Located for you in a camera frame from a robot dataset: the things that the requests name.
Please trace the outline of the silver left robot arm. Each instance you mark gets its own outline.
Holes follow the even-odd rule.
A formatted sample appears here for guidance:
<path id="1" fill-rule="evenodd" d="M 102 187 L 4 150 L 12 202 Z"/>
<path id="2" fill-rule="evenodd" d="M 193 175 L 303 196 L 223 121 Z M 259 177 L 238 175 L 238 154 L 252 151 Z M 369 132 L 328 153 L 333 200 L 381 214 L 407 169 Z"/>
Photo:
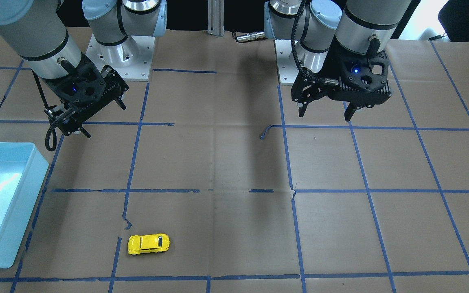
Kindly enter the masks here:
<path id="1" fill-rule="evenodd" d="M 286 39 L 297 70 L 291 100 L 303 117 L 307 106 L 327 97 L 347 102 L 349 122 L 362 108 L 392 96 L 385 47 L 409 0 L 270 0 L 264 4 L 264 33 Z"/>

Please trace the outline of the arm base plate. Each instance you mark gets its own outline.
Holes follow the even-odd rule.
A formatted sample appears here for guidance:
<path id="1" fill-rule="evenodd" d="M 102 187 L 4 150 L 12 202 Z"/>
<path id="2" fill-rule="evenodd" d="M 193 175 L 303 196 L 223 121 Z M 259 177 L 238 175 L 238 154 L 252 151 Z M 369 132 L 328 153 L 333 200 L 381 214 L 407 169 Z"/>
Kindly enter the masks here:
<path id="1" fill-rule="evenodd" d="M 303 46 L 300 41 L 295 41 L 295 49 L 298 56 L 298 61 L 301 63 L 303 68 L 311 71 L 310 75 L 314 76 L 323 67 L 324 61 L 328 54 L 328 49 L 331 46 L 331 39 L 329 41 L 317 41 L 316 44 L 311 41 L 307 41 L 307 47 Z M 278 78 L 281 85 L 293 85 L 298 76 L 298 67 L 294 61 L 294 55 L 292 53 L 292 46 L 290 39 L 276 39 L 276 62 L 278 68 Z M 328 77 L 322 77 L 322 81 L 314 81 L 311 79 L 303 78 L 301 82 L 307 85 L 318 84 L 328 86 L 339 86 L 340 82 L 338 79 L 331 79 Z"/>
<path id="2" fill-rule="evenodd" d="M 85 55 L 100 71 L 110 65 L 125 81 L 148 82 L 156 41 L 156 37 L 129 36 L 122 44 L 104 46 L 92 35 Z"/>

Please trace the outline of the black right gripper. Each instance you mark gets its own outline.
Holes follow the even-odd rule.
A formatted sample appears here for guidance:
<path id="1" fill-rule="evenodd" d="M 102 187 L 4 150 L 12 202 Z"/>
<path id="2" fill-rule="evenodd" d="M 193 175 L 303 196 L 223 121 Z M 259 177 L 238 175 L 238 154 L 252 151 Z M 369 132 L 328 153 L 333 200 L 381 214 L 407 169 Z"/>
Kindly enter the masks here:
<path id="1" fill-rule="evenodd" d="M 129 86 L 110 65 L 99 71 L 85 55 L 77 67 L 63 56 L 57 62 L 67 76 L 44 80 L 60 99 L 60 105 L 45 109 L 52 129 L 59 128 L 66 136 L 80 132 L 91 138 L 84 122 L 112 101 L 122 110 L 127 109 L 123 97 Z"/>

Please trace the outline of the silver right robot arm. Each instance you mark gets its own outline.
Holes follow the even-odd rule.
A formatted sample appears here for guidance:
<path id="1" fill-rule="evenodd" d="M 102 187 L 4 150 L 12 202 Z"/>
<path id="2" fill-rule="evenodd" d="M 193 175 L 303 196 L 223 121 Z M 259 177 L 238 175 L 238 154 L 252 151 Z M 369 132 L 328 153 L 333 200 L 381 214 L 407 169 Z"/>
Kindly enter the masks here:
<path id="1" fill-rule="evenodd" d="M 164 35 L 165 0 L 84 0 L 92 30 L 82 52 L 57 15 L 61 0 L 0 0 L 0 36 L 58 96 L 45 106 L 50 128 L 64 135 L 90 134 L 83 124 L 122 97 L 127 81 L 147 81 L 156 37 Z"/>

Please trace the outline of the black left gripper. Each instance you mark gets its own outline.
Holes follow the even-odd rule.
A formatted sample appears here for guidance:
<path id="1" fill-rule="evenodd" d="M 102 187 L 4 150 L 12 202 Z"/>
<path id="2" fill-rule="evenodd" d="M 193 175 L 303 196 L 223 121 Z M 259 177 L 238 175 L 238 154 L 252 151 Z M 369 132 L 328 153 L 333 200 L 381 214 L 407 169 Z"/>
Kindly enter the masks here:
<path id="1" fill-rule="evenodd" d="M 298 73 L 291 89 L 291 100 L 299 104 L 298 116 L 305 116 L 311 102 L 328 97 L 348 102 L 344 119 L 350 122 L 357 110 L 372 108 L 389 100 L 392 97 L 388 83 L 390 63 L 386 52 L 379 51 L 380 45 L 379 39 L 369 39 L 365 42 L 365 53 L 358 54 L 334 39 L 320 72 L 312 76 L 310 70 L 303 69 Z M 340 85 L 312 84 L 305 87 L 305 83 L 301 82 L 303 78 L 321 82 L 322 77 L 338 79 Z"/>

